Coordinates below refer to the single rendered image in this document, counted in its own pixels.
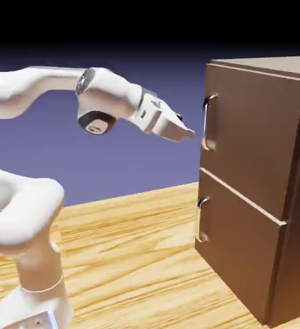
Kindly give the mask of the tall brown cabinet door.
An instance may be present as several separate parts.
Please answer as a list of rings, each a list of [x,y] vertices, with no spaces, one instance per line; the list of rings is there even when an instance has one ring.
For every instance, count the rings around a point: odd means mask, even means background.
[[[208,64],[201,166],[286,220],[299,150],[300,78]]]

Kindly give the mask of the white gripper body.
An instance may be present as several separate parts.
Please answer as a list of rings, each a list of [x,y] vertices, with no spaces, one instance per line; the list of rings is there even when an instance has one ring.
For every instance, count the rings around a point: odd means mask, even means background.
[[[175,112],[169,107],[165,107],[152,129],[152,133],[170,141],[180,142],[189,136],[189,129]]]

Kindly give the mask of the brown wooden cabinet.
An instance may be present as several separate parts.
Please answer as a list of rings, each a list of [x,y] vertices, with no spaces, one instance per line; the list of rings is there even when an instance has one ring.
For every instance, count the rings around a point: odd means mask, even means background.
[[[300,56],[217,59],[208,64],[300,78]],[[299,150],[294,165],[294,180],[289,189],[287,218],[281,220],[287,225],[281,243],[269,321],[264,324],[271,327],[300,317],[300,132],[298,136]]]

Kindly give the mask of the short brown cabinet door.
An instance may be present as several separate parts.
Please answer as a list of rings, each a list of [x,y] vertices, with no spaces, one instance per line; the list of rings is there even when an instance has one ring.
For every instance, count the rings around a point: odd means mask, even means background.
[[[205,169],[199,171],[201,230],[195,248],[261,323],[269,321],[286,222],[276,219]]]

